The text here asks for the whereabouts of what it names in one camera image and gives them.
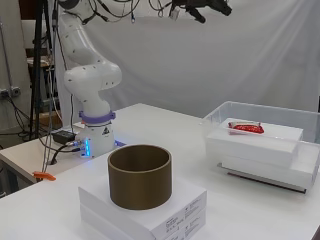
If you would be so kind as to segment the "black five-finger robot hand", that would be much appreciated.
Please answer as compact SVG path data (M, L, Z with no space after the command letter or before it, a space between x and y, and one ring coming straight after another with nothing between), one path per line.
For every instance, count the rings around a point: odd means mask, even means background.
M232 13L232 8L227 0L172 0L169 16L172 19L178 17L177 8L184 9L186 13L194 17L194 20L204 24L206 18L199 12L200 8L209 7L225 16Z

